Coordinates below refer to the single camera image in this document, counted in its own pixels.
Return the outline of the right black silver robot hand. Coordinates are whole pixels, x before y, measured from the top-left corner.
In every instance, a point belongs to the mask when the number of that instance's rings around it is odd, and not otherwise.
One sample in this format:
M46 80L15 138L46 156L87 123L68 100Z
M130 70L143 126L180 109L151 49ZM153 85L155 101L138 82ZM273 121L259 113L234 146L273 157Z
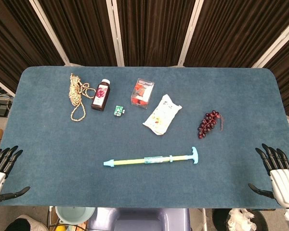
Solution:
M289 209L289 159L279 148L274 149L264 143L262 147L262 150L255 148L255 151L270 178L272 190L262 190L251 183L248 183L248 186L256 194L274 199L280 206Z

